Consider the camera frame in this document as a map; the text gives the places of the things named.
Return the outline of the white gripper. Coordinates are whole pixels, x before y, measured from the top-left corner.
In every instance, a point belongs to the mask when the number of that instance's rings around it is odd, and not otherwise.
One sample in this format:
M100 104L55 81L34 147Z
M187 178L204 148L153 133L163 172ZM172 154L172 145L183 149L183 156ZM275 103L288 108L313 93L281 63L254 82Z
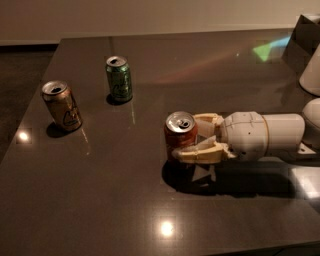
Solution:
M197 145L174 149L171 155L181 163L216 164L224 160L255 161L268 147L264 118L256 112L235 112L225 119L217 113L194 115L198 134L207 139ZM220 142L216 135L221 131Z

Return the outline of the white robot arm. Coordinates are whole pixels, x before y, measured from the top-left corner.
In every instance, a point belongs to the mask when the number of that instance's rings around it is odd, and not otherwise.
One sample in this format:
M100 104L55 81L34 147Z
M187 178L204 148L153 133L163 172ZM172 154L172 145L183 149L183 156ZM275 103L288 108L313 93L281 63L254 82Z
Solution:
M167 117L164 134L170 162L315 158L319 155L319 101L310 101L300 114L252 111L223 117L178 111Z

